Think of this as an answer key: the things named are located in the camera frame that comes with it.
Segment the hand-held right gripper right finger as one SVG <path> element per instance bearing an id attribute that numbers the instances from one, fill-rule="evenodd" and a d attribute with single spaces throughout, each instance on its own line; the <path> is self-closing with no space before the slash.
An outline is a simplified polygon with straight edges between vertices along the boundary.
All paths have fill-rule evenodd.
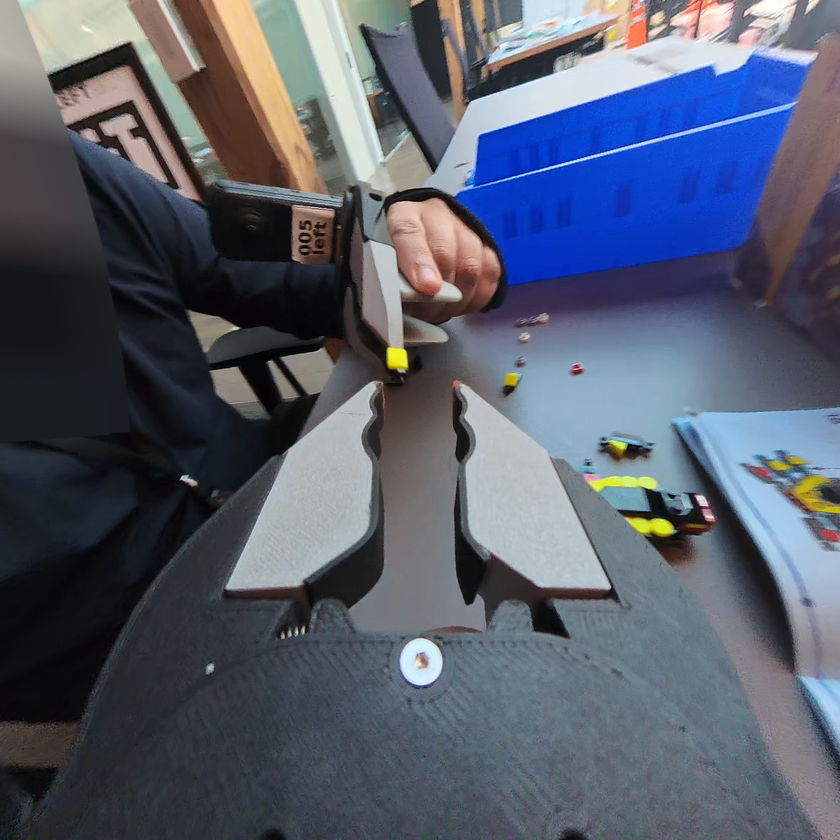
<path id="1" fill-rule="evenodd" d="M 465 603 L 606 599 L 612 583 L 550 454 L 465 383 L 452 393 Z"/>

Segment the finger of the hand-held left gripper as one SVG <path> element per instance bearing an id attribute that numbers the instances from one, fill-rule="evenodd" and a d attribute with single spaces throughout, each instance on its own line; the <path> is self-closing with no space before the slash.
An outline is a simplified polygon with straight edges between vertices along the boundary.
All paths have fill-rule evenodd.
<path id="1" fill-rule="evenodd" d="M 396 252 L 392 245 L 365 239 L 356 227 L 346 266 L 346 340 L 354 352 L 384 370 L 386 349 L 405 349 Z"/>

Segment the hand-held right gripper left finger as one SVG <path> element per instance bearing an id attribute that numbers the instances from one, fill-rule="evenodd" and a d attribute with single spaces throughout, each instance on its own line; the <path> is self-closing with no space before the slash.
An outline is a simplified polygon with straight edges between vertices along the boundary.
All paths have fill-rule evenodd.
<path id="1" fill-rule="evenodd" d="M 290 447 L 227 596 L 349 608 L 371 592 L 384 570 L 383 414 L 383 384 L 372 381 Z"/>

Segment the yellow and black lego piece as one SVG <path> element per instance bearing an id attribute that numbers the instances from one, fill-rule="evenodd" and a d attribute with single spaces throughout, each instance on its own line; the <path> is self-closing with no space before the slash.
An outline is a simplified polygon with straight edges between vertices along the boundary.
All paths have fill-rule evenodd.
<path id="1" fill-rule="evenodd" d="M 419 353 L 397 348 L 385 351 L 385 373 L 392 385 L 404 385 L 408 378 L 423 369 L 424 363 Z"/>

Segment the person's left forearm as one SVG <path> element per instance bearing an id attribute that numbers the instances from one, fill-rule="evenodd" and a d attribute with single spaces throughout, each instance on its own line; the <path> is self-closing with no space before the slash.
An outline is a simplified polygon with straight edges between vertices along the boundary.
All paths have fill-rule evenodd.
<path id="1" fill-rule="evenodd" d="M 81 140 L 76 157 L 97 224 L 112 290 L 163 309 L 191 310 L 239 328 L 271 328 L 301 340 L 342 339 L 343 294 L 333 271 L 222 257 L 206 210 L 133 164 Z"/>

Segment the flat black yellow lego assembly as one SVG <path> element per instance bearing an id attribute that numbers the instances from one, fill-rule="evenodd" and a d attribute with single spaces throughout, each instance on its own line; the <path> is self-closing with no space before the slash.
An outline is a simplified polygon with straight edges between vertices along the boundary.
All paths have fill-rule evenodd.
<path id="1" fill-rule="evenodd" d="M 655 442 L 634 434 L 611 433 L 598 439 L 599 451 L 614 459 L 647 457 L 655 448 Z"/>

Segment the black yellow lego car build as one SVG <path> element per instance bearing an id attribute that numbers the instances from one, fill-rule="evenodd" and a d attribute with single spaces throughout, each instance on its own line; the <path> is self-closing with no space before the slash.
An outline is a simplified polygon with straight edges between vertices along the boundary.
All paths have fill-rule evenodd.
<path id="1" fill-rule="evenodd" d="M 650 476 L 586 474 L 584 479 L 649 541 L 677 542 L 684 536 L 699 536 L 718 521 L 702 494 L 666 489 Z"/>

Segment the large lego instruction booklet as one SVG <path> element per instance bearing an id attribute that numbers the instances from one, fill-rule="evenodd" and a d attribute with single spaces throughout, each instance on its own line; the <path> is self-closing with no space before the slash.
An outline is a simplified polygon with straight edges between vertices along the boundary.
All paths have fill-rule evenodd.
<path id="1" fill-rule="evenodd" d="M 701 413 L 673 425 L 766 563 L 796 672 L 839 677 L 839 409 Z"/>

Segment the person's left hand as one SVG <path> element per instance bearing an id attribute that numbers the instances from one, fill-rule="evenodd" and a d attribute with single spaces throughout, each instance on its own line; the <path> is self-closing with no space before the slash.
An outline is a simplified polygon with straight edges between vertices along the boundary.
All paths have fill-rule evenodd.
<path id="1" fill-rule="evenodd" d="M 443 283 L 459 289 L 456 302 L 414 302 L 407 312 L 441 323 L 483 310 L 495 296 L 501 264 L 495 252 L 441 200 L 399 202 L 386 212 L 396 264 L 420 295 L 432 297 Z"/>

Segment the framed black white marker sign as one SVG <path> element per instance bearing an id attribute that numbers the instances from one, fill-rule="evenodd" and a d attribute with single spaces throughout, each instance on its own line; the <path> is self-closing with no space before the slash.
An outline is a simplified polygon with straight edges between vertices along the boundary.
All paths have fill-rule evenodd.
<path id="1" fill-rule="evenodd" d="M 203 200 L 204 180 L 134 44 L 117 45 L 47 78 L 69 130 L 185 197 Z"/>

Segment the person's dark blue clothing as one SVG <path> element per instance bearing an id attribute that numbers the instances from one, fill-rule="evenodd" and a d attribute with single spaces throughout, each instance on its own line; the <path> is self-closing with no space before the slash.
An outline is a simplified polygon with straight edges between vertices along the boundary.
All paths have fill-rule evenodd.
<path id="1" fill-rule="evenodd" d="M 2 445 L 2 720 L 79 718 L 132 609 L 214 513 L 180 481 L 235 491 L 293 439 L 315 397 L 271 421 L 221 400 L 180 318 L 118 317 L 129 431 L 83 440 L 166 469 L 36 444 Z"/>

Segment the blue plastic bin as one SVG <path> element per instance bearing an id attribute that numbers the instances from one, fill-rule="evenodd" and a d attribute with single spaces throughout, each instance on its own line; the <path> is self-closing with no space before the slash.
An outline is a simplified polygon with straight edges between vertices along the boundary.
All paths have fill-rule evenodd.
<path id="1" fill-rule="evenodd" d="M 470 186 L 555 165 L 795 102 L 816 55 L 752 52 L 738 68 L 687 70 L 480 135 Z"/>
<path id="2" fill-rule="evenodd" d="M 511 284 L 737 249 L 795 102 L 462 190 Z"/>

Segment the cluttered wooden desk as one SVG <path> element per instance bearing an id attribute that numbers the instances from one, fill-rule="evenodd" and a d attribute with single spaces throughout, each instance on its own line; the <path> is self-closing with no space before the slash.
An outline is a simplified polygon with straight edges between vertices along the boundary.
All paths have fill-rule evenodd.
<path id="1" fill-rule="evenodd" d="M 567 20 L 551 19 L 529 27 L 520 26 L 497 42 L 486 60 L 489 74 L 553 50 L 575 46 L 593 36 L 603 35 L 620 21 L 617 14 L 587 14 Z"/>

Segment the printed cardboard box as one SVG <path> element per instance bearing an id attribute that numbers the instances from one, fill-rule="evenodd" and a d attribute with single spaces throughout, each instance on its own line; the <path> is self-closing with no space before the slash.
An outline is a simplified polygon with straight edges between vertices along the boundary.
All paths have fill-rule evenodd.
<path id="1" fill-rule="evenodd" d="M 765 186 L 737 279 L 838 361 L 839 35 L 823 36 Z"/>

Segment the wooden post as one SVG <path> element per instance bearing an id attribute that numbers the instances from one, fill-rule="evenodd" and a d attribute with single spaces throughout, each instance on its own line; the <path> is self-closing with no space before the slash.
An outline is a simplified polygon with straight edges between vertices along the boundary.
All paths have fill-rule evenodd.
<path id="1" fill-rule="evenodd" d="M 229 180 L 328 191 L 251 2 L 128 6 Z"/>

